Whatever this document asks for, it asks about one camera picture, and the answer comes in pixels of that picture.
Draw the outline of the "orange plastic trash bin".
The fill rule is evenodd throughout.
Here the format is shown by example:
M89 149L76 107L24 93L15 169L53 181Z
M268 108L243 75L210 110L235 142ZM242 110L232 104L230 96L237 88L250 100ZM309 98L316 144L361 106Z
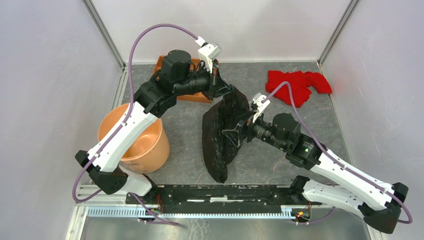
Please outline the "orange plastic trash bin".
M97 139L100 141L117 123L129 104L125 103L109 112L102 120ZM159 118L144 130L125 152L119 165L137 174L148 174L161 168L170 154L170 144Z

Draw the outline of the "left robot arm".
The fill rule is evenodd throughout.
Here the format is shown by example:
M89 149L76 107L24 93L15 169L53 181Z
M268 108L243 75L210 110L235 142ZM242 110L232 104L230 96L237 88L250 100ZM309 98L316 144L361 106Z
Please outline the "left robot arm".
M122 171L119 162L148 127L177 103L179 96L201 93L212 100L231 92L220 77L218 56L222 50L207 44L198 50L198 62L183 50L172 50L161 58L160 69L134 93L133 100L117 122L88 151L79 150L75 159L99 190L112 195L120 190L137 194L145 204L153 203L157 190L144 176Z

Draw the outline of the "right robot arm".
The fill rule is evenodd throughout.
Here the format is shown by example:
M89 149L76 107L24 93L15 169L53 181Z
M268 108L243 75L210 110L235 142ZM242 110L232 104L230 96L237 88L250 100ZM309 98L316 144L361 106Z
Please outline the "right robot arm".
M301 124L290 113L274 116L271 123L247 113L222 133L235 145L257 138L285 153L293 165L319 174L336 185L325 185L297 176L289 189L295 204L319 202L353 213L370 227L392 234L400 223L401 208L409 188L372 177L342 160L320 142L301 132Z

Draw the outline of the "black plastic trash bag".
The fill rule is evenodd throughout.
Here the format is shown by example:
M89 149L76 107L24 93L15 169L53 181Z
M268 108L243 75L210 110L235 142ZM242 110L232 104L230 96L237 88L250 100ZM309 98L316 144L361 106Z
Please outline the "black plastic trash bag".
M219 184L228 179L228 168L240 147L223 134L223 130L236 126L242 115L249 113L250 105L245 94L230 85L231 92L213 105L202 117L202 154L209 175Z

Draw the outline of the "aluminium frame post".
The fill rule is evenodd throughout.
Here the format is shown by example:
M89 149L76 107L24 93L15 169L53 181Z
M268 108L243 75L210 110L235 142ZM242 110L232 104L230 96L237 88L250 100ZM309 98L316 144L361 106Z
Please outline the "aluminium frame post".
M358 3L360 0L350 0L346 9L344 10L342 16L340 17L335 29L333 30L327 44L325 45L321 55L319 56L317 62L317 65L320 69L322 69L324 62L328 58L331 50L333 49L334 45L336 44L337 40L339 39L342 31L344 30L346 24L348 23L349 19L351 18L351 15L354 13Z
M126 63L124 59L122 58L117 46L115 45L112 36L110 35L109 31L107 30L107 27L102 20L98 10L96 9L94 3L92 0L82 0L82 3L84 4L86 10L88 11L91 19L93 20L97 30L99 31L101 37L103 38L104 42L106 43L108 49L110 50L113 58L115 59L118 66L124 70L126 67Z

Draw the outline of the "red cloth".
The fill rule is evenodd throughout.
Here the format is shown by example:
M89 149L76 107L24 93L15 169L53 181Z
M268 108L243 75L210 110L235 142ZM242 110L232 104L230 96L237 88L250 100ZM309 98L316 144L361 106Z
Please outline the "red cloth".
M330 95L333 92L327 79L319 72L282 72L279 70L268 71L265 90L271 94L283 82L289 83L296 108L300 108L308 101L312 94L311 87L318 94Z

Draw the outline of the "right aluminium frame post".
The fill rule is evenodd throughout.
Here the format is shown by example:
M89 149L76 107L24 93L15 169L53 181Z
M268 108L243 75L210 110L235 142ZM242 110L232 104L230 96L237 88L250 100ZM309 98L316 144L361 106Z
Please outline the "right aluminium frame post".
M339 39L342 31L344 30L346 24L348 23L349 19L351 18L351 15L354 13L358 3L360 0L350 0L346 9L344 10L342 16L340 17L335 29L333 30L327 44L325 45L321 55L319 56L317 62L317 65L320 69L322 69L324 62L328 58L331 50L333 49L334 45L336 44L337 40Z

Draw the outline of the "left aluminium frame post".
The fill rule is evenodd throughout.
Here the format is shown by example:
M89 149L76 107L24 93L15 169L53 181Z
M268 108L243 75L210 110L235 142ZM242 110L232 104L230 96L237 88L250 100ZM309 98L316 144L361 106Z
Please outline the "left aluminium frame post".
M110 50L113 58L115 59L118 66L124 70L126 67L126 63L124 59L122 58L117 46L115 45L112 36L110 35L109 31L107 30L107 27L102 20L98 10L96 9L94 3L92 0L82 0L82 3L84 4L86 10L88 11L91 19L93 20L97 30L99 31L101 37L103 38L104 42L106 43L108 49Z

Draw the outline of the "orange compartment tray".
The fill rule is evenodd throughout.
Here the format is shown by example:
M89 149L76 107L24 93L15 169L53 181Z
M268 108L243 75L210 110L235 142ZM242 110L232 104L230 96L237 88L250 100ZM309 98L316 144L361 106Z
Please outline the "orange compartment tray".
M155 64L153 73L158 72L162 68L162 60L165 57L165 55L160 55L157 59L157 62ZM195 65L199 63L198 58L191 58L191 62L193 62L190 66L190 70L193 70ZM202 91L194 91L196 88L191 89L190 83L188 84L180 84L176 86L175 93L177 93L177 100L181 101L189 101L189 102L197 102L197 103L206 103L211 104L212 100L207 98L205 95L203 95Z

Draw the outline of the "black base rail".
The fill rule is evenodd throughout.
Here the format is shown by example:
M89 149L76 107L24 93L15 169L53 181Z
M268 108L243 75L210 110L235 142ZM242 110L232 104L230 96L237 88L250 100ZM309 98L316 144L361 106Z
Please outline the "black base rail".
M275 184L165 184L153 187L140 200L158 205L162 214L276 214L281 206L310 204L289 185Z

